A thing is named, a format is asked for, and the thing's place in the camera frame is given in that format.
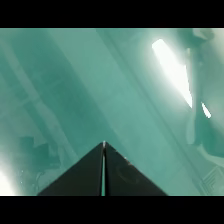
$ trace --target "glossy surface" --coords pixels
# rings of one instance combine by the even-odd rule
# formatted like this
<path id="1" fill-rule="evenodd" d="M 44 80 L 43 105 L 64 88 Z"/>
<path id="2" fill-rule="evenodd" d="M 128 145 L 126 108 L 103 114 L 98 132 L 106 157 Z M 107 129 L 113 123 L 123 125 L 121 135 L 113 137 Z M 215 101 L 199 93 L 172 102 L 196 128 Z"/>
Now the glossy surface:
<path id="1" fill-rule="evenodd" d="M 213 31 L 200 78 L 211 117 L 198 124 L 152 47 L 162 39 L 184 66 L 175 29 L 0 29 L 0 194 L 36 195 L 106 140 L 169 195 L 224 195 Z"/>

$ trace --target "bright white light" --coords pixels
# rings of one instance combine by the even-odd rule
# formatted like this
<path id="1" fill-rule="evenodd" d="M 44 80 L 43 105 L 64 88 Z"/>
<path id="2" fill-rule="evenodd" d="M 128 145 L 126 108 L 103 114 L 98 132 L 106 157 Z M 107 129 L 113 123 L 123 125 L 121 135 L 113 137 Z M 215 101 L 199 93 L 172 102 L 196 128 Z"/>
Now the bright white light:
<path id="1" fill-rule="evenodd" d="M 192 97 L 189 90 L 186 65 L 181 65 L 178 62 L 175 54 L 162 39 L 154 42 L 152 44 L 152 49 L 154 50 L 167 78 L 184 97 L 187 104 L 192 108 Z M 204 104 L 202 104 L 202 107 L 205 115 L 206 113 L 210 114 Z"/>
<path id="2" fill-rule="evenodd" d="M 0 172 L 0 196 L 14 196 L 14 192 L 5 177 L 5 175 Z"/>

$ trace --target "glass panel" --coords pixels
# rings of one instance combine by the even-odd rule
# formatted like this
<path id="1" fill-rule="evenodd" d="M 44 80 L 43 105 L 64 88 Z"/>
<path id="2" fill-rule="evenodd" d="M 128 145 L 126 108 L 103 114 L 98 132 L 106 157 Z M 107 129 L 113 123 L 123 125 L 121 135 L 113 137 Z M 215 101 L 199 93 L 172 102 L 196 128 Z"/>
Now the glass panel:
<path id="1" fill-rule="evenodd" d="M 224 195 L 224 29 L 0 29 L 0 194 L 37 195 L 108 141 L 168 195 Z"/>

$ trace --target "teal surface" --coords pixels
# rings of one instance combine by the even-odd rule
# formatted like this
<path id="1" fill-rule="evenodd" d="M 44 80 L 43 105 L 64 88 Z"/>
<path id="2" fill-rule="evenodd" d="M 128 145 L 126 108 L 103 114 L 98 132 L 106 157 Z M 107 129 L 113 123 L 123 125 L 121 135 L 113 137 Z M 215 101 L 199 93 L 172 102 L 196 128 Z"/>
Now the teal surface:
<path id="1" fill-rule="evenodd" d="M 105 140 L 168 195 L 224 195 L 224 158 L 210 153 L 224 151 L 213 30 L 201 78 L 212 143 L 196 145 L 193 110 L 152 48 L 162 39 L 184 63 L 175 29 L 0 29 L 0 194 L 37 195 Z"/>

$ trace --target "black bar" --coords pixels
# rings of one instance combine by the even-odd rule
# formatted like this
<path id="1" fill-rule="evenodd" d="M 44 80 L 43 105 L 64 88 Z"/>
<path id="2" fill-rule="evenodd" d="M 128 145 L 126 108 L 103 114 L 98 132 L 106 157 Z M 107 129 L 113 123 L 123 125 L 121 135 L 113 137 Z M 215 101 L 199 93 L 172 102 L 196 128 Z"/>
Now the black bar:
<path id="1" fill-rule="evenodd" d="M 166 196 L 108 143 L 105 149 L 105 181 L 106 196 Z"/>
<path id="2" fill-rule="evenodd" d="M 39 196 L 100 196 L 103 144 L 100 143 Z"/>

